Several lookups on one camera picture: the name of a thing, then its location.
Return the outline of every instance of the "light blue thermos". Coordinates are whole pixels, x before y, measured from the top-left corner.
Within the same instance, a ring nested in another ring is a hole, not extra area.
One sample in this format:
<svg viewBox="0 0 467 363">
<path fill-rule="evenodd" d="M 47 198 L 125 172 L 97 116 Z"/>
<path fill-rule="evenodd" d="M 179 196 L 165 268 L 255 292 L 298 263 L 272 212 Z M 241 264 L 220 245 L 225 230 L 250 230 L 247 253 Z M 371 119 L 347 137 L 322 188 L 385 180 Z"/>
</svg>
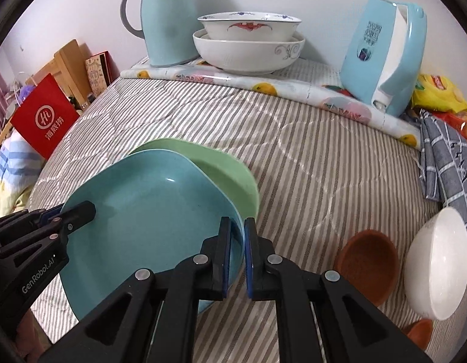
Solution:
<svg viewBox="0 0 467 363">
<path fill-rule="evenodd" d="M 135 30 L 121 3 L 121 21 L 133 35 L 143 38 L 153 67 L 170 67 L 198 57 L 193 33 L 201 28 L 194 0 L 141 0 L 141 30 Z"/>
</svg>

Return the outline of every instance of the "thermos handle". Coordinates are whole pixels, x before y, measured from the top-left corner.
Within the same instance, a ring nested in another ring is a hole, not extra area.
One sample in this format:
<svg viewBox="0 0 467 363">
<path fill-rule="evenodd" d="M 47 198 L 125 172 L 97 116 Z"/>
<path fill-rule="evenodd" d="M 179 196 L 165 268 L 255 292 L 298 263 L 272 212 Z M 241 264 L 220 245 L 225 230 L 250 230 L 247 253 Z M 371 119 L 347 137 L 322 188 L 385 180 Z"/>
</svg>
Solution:
<svg viewBox="0 0 467 363">
<path fill-rule="evenodd" d="M 126 15 L 126 3 L 128 0 L 123 0 L 121 1 L 121 21 L 123 22 L 123 26 L 126 27 L 126 30 L 128 30 L 132 35 L 135 35 L 138 38 L 145 39 L 145 34 L 143 33 L 143 30 L 136 30 L 133 28 L 131 23 L 129 23 L 128 17 Z"/>
<path fill-rule="evenodd" d="M 425 47 L 426 15 L 423 9 L 411 3 L 399 4 L 407 5 L 407 35 L 405 38 L 405 49 L 398 67 L 380 86 L 380 89 L 389 95 L 394 95 L 401 89 L 404 89 L 418 75 Z"/>
</svg>

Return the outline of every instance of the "white bowl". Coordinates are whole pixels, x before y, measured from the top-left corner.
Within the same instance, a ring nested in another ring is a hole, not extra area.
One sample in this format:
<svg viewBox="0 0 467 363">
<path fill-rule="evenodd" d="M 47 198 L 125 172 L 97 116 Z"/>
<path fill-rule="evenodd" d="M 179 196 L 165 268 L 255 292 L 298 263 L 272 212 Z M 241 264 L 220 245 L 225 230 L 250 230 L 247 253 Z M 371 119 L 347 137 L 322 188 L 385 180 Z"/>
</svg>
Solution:
<svg viewBox="0 0 467 363">
<path fill-rule="evenodd" d="M 300 19 L 280 13 L 222 12 L 200 16 L 211 40 L 281 41 L 291 40 Z"/>
<path fill-rule="evenodd" d="M 265 75 L 295 62 L 304 47 L 305 39 L 294 33 L 290 42 L 219 41 L 211 40 L 206 30 L 193 34 L 200 56 L 232 74 Z"/>
<path fill-rule="evenodd" d="M 467 286 L 467 230 L 454 208 L 444 208 L 413 239 L 405 262 L 405 294 L 424 318 L 447 319 Z"/>
</svg>

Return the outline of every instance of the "red paper bag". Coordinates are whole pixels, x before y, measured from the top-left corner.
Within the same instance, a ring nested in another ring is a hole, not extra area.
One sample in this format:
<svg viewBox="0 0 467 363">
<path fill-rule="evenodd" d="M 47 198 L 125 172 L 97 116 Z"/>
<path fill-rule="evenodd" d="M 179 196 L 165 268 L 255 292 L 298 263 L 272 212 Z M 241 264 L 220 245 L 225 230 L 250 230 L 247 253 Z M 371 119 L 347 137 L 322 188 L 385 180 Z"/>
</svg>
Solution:
<svg viewBox="0 0 467 363">
<path fill-rule="evenodd" d="M 79 118 L 54 77 L 47 75 L 12 117 L 12 125 L 46 160 Z"/>
</svg>

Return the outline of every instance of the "brown bowl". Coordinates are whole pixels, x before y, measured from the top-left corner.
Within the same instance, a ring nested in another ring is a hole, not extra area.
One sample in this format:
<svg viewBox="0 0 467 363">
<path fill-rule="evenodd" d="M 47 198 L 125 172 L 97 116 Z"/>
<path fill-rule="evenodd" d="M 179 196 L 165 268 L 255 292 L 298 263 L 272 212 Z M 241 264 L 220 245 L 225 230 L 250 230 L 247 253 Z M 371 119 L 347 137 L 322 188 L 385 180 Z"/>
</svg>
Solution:
<svg viewBox="0 0 467 363">
<path fill-rule="evenodd" d="M 375 306 L 383 304 L 395 289 L 399 269 L 397 249 L 391 240 L 371 229 L 349 239 L 334 262 L 334 270 Z"/>
<path fill-rule="evenodd" d="M 433 325 L 431 319 L 421 319 L 401 330 L 420 349 L 426 350 L 432 338 Z"/>
</svg>

